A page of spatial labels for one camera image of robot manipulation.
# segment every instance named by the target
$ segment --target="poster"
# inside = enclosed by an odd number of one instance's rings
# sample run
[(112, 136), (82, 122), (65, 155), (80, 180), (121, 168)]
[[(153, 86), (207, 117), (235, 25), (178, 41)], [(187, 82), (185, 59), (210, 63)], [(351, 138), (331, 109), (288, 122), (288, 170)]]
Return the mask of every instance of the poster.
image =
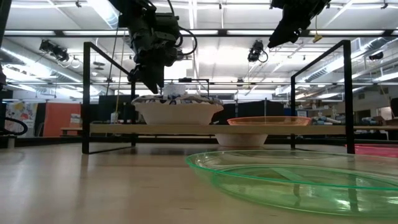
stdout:
[[(28, 132), (22, 135), (22, 138), (31, 138), (34, 137), (34, 127), (36, 120), (36, 112), (37, 112), (37, 103), (26, 103), (26, 102), (17, 102), (17, 103), (8, 103), (6, 108), (6, 117), (14, 118), (19, 121), (23, 121), (27, 127)], [(6, 121), (4, 126), (9, 131), (21, 132), (23, 130), (20, 124), (17, 124), (12, 121)]]

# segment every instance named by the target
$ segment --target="red object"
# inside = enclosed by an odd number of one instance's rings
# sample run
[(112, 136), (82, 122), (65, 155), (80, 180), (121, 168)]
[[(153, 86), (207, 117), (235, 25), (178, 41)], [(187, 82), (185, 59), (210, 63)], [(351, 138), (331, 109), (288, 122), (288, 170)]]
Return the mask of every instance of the red object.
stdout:
[(355, 154), (398, 158), (398, 145), (355, 144)]
[(45, 105), (44, 137), (59, 137), (62, 135), (61, 128), (70, 127), (71, 114), (80, 114), (80, 104), (74, 103), (47, 103)]

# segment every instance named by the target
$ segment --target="window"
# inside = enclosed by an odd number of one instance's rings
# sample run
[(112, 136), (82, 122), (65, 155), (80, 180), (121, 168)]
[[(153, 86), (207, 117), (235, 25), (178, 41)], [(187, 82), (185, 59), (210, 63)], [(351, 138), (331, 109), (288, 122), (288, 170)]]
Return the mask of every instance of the window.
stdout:
[(388, 88), (387, 87), (385, 87), (385, 88), (381, 88), (380, 89), (380, 95), (384, 95), (384, 94), (388, 94)]
[(389, 106), (376, 109), (376, 114), (385, 120), (392, 119), (391, 107)]

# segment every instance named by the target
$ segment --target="white bowl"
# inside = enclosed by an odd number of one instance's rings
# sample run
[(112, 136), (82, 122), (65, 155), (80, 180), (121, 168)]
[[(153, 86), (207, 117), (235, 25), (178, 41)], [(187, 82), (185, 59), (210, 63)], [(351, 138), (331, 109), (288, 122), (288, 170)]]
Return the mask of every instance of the white bowl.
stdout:
[(223, 110), (221, 105), (188, 103), (168, 105), (162, 103), (140, 103), (140, 112), (147, 124), (202, 124), (211, 122), (213, 115)]
[(268, 134), (216, 134), (218, 144), (225, 147), (261, 147)]

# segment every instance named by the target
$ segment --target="wooden table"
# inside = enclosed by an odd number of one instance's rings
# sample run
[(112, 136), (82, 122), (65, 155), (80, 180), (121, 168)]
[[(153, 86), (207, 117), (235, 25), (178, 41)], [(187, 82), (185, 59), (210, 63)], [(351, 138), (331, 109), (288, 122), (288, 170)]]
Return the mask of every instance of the wooden table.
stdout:
[(69, 131), (77, 131), (77, 135), (81, 136), (83, 128), (61, 128), (62, 136), (68, 136)]
[(117, 134), (345, 134), (344, 126), (230, 126), (91, 124), (91, 133)]

